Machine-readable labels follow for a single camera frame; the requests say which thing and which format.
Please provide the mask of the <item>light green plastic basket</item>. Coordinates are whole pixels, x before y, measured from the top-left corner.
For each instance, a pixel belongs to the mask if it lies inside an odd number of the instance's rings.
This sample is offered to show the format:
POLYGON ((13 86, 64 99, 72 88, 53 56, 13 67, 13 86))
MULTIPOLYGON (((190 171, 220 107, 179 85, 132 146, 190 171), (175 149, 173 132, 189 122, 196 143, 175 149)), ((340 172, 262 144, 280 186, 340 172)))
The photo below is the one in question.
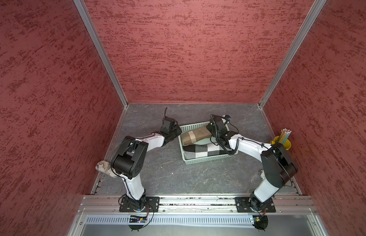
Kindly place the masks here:
MULTIPOLYGON (((183 134, 183 133, 189 132, 191 130, 200 128, 202 126, 207 126, 209 123, 210 122, 188 124, 188 125, 183 125, 180 128, 181 128, 182 134, 183 134)), ((183 157, 183 145, 182 145, 182 142, 181 142, 181 135, 178 137, 178 139, 179 139, 179 145, 180 145, 180 149, 181 149, 182 159, 183 159, 183 161, 185 162, 186 165, 196 164, 196 163, 201 163, 201 162, 208 162, 208 161, 213 161, 213 160, 217 160, 217 159, 224 159, 224 158, 228 158, 228 157, 231 156, 227 153, 226 155, 218 155, 218 156, 212 156, 212 157, 206 157, 206 158, 198 158, 198 159, 193 159, 193 160, 185 160, 184 157, 183 157)), ((219 144, 215 141, 215 138, 213 136, 210 137, 210 138, 206 138, 206 139, 203 139, 201 141, 198 141, 198 142, 194 143, 194 145, 207 145, 207 144, 211 144, 211 143, 219 146, 219 144)))

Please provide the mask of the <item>brown beige plaid scarf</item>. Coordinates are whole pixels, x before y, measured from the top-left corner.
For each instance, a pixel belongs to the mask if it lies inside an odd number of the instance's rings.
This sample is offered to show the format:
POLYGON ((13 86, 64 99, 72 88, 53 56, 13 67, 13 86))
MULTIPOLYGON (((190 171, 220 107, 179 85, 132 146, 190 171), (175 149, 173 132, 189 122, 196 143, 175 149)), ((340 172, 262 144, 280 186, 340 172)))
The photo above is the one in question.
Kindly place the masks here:
POLYGON ((212 133, 207 129, 206 126, 202 126, 200 128, 183 133, 181 135, 181 142, 183 146, 188 146, 210 137, 212 137, 212 133))

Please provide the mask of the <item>black white checkered scarf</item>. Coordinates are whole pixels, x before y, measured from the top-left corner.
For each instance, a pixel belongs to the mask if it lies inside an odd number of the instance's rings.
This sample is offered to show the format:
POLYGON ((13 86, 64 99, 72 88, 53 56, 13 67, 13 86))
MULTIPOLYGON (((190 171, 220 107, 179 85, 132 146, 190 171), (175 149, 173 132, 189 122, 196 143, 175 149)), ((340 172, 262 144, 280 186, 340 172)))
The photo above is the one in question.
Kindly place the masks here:
POLYGON ((183 157, 185 160, 193 160, 198 158, 206 158, 226 154, 227 152, 222 147, 212 143, 207 145, 191 144, 183 146, 183 157))

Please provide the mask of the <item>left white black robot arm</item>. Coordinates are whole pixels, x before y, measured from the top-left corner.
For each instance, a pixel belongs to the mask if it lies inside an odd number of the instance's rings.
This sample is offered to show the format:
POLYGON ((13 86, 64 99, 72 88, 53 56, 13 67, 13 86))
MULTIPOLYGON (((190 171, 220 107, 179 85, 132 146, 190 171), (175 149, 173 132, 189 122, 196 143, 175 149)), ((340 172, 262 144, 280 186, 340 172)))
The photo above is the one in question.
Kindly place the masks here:
POLYGON ((181 133, 180 127, 174 125, 140 138, 126 136, 116 148, 110 168, 115 176, 123 180, 126 188, 123 200, 129 204, 131 210, 143 211, 147 207, 146 190, 140 177, 147 152, 166 145, 181 133))

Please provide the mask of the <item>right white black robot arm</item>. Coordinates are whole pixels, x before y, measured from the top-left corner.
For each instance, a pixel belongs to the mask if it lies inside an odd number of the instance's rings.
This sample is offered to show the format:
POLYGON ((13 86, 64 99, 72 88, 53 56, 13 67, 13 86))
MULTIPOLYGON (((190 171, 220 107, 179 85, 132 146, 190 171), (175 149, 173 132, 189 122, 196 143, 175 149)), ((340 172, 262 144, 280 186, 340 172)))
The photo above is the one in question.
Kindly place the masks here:
POLYGON ((251 193, 248 202, 252 211, 262 212, 268 207, 272 197, 298 173, 298 166, 283 144, 276 142, 271 145, 246 138, 235 131, 227 130, 225 125, 228 123, 228 115, 211 115, 207 129, 220 149, 228 155, 243 152, 262 163, 265 178, 251 193))

